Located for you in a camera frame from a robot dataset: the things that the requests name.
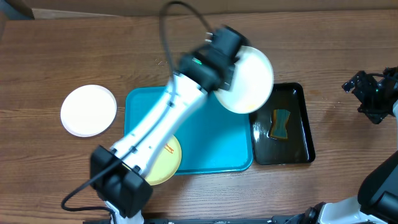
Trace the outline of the green yellow sponge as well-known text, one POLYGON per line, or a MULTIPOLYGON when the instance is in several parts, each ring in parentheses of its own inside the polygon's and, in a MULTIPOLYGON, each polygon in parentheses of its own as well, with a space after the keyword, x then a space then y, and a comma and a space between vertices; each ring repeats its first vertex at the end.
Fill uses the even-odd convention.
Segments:
POLYGON ((272 112, 271 128, 269 137, 281 141, 288 140, 287 125, 290 118, 290 111, 285 109, 276 109, 272 112))

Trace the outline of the yellow plate with orange stain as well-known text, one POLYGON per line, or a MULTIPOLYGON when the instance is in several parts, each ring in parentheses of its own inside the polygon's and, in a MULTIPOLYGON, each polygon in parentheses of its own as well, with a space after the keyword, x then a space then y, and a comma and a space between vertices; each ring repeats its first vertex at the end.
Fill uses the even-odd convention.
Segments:
POLYGON ((182 160, 182 148, 178 139, 172 136, 161 150, 145 180, 151 185, 159 185, 169 180, 178 170, 182 160))

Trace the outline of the white plate with red stain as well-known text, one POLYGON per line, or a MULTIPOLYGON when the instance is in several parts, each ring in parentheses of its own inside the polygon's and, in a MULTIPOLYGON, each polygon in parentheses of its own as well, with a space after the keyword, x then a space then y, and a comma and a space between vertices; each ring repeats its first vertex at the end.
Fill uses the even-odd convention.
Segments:
POLYGON ((88 138, 107 130, 116 117, 117 109, 116 99, 107 88, 84 85, 65 98, 60 120, 70 134, 88 138))

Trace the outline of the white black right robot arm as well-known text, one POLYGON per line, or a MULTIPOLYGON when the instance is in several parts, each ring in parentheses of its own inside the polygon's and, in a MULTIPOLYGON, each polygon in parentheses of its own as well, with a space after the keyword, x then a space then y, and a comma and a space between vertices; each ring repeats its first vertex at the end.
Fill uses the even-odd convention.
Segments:
MULTIPOLYGON (((374 124, 397 117, 397 68, 381 73, 359 71, 342 85, 361 102, 360 113, 374 124)), ((336 203, 319 203, 284 223, 397 223, 397 153, 372 171, 358 195, 336 203)))

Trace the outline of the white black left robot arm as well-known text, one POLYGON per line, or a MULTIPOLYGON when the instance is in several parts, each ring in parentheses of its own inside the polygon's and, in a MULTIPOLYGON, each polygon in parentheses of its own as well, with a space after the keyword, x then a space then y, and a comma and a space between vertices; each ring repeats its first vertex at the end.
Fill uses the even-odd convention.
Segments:
POLYGON ((90 157, 89 184, 105 202, 111 223, 134 223, 153 189, 145 180, 178 127, 216 90, 229 90, 242 47, 202 46, 184 54, 160 99, 139 124, 111 149, 90 157))

